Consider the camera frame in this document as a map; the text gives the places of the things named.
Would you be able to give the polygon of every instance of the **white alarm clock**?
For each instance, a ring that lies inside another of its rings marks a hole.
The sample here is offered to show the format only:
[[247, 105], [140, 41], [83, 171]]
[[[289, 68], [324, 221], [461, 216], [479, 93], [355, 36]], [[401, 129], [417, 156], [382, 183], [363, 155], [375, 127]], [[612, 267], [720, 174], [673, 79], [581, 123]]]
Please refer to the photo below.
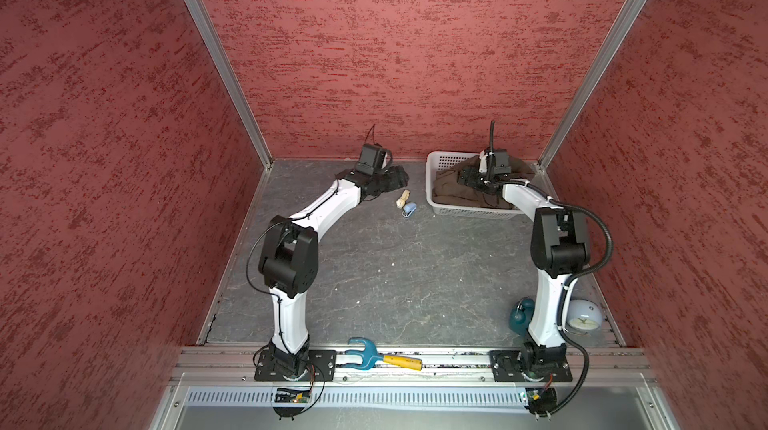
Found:
[[590, 332], [603, 325], [603, 313], [596, 303], [590, 301], [571, 301], [565, 321], [574, 329]]

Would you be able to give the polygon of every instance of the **gray marble floor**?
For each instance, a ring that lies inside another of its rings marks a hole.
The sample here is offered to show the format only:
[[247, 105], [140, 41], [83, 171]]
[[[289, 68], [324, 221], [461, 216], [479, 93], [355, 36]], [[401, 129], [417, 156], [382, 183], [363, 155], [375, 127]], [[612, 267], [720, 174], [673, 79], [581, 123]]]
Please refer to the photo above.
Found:
[[[247, 229], [248, 248], [276, 214], [304, 208], [351, 161], [278, 161]], [[315, 344], [364, 336], [380, 344], [510, 346], [513, 305], [535, 296], [536, 271], [528, 246], [532, 223], [436, 216], [426, 202], [425, 166], [404, 164], [410, 201], [405, 219], [395, 207], [401, 192], [381, 195], [347, 212], [320, 243], [320, 271], [307, 294], [306, 325]], [[260, 245], [254, 252], [251, 277]], [[226, 284], [207, 342], [266, 342], [273, 332], [270, 298], [245, 280], [241, 252]], [[575, 298], [599, 302], [594, 279], [579, 281]], [[615, 346], [610, 330], [582, 340]]]

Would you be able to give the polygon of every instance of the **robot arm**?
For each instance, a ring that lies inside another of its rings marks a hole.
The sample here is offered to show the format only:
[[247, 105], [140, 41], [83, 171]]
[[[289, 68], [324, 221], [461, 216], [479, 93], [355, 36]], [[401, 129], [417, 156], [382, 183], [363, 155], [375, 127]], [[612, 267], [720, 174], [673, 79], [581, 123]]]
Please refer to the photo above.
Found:
[[[538, 289], [528, 335], [536, 347], [562, 348], [564, 358], [565, 340], [560, 334], [563, 322], [558, 321], [558, 301], [564, 282], [589, 262], [589, 235], [584, 215], [556, 205], [528, 181], [504, 185], [502, 197], [534, 223], [531, 257], [538, 269]], [[575, 282], [572, 280], [566, 290], [563, 316], [568, 313]]]
[[273, 295], [275, 333], [269, 351], [276, 370], [298, 378], [306, 369], [310, 336], [306, 330], [306, 291], [317, 275], [318, 242], [340, 218], [368, 196], [408, 184], [392, 155], [365, 144], [354, 169], [342, 172], [312, 204], [288, 218], [275, 216], [265, 233], [259, 272]]

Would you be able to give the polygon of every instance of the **clock face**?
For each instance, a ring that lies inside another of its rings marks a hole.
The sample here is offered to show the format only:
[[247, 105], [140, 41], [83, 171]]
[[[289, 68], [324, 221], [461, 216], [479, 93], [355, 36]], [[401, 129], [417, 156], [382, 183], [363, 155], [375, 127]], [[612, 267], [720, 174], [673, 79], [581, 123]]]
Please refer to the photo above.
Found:
[[596, 322], [589, 317], [575, 317], [568, 320], [568, 323], [577, 330], [595, 330], [600, 327], [600, 322]]

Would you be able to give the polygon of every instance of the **metal vent grille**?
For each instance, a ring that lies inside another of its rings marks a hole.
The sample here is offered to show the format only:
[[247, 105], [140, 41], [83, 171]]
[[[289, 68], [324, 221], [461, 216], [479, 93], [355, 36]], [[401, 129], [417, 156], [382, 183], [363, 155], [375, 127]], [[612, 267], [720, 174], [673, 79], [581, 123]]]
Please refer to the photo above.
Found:
[[[274, 404], [274, 388], [192, 387], [188, 406], [269, 407], [303, 406]], [[409, 409], [484, 409], [526, 412], [523, 388], [447, 387], [326, 387], [317, 407], [376, 407]]]

